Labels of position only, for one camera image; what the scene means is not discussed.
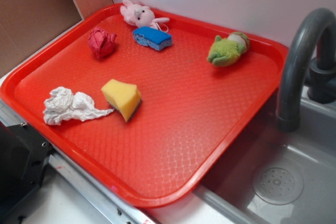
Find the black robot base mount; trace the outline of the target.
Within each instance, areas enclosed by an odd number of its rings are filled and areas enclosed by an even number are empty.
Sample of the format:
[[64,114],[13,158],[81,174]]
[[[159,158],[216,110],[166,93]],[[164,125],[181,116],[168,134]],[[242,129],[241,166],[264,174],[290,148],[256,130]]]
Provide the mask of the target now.
[[51,144],[31,125],[1,123],[1,223],[42,187]]

